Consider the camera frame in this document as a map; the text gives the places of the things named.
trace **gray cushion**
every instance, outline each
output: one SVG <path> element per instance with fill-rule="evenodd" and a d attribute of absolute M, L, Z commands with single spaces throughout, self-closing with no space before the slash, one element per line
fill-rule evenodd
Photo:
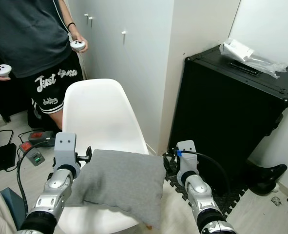
<path fill-rule="evenodd" d="M 162 157 L 95 150 L 74 181 L 67 204 L 117 206 L 159 229 L 164 176 Z"/>

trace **white plastic seat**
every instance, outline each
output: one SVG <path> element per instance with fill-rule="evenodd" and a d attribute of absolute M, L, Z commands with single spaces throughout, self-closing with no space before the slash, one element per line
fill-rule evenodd
<path fill-rule="evenodd" d="M 79 155 L 90 145 L 92 150 L 149 153 L 128 98 L 112 79 L 80 81 L 67 89 L 63 132 L 76 133 Z M 111 234 L 136 224 L 120 209 L 104 205 L 66 207 L 58 223 L 66 234 Z"/>

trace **wooden floor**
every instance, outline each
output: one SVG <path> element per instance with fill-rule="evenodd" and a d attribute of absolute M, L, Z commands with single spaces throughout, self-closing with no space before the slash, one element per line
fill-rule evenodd
<path fill-rule="evenodd" d="M 18 134 L 30 130 L 27 125 L 26 113 L 19 113 L 11 117 L 12 122 L 0 128 L 0 130 L 12 129 L 14 131 L 13 143 L 17 146 L 20 140 Z M 10 133 L 0 133 L 0 143 L 5 145 Z M 43 185 L 47 176 L 52 172 L 54 152 L 53 149 L 41 148 L 40 151 L 45 161 L 34 167 L 30 161 L 24 160 L 21 165 L 21 180 L 28 199 L 29 208 L 33 206 L 39 194 L 43 191 Z M 0 190 L 10 187 L 20 195 L 16 181 L 16 171 L 0 171 Z M 282 205 L 277 207 L 271 202 L 271 198 L 277 196 Z M 240 199 L 237 206 L 228 217 L 228 222 L 239 234 L 288 234 L 288 202 L 287 197 L 281 192 L 271 193 L 267 196 L 257 196 L 247 191 Z M 62 234 L 60 228 L 56 228 L 56 234 Z M 181 198 L 168 182 L 164 183 L 162 197 L 162 224 L 161 230 L 149 231 L 145 225 L 140 224 L 121 234 L 198 234 L 191 208 Z"/>

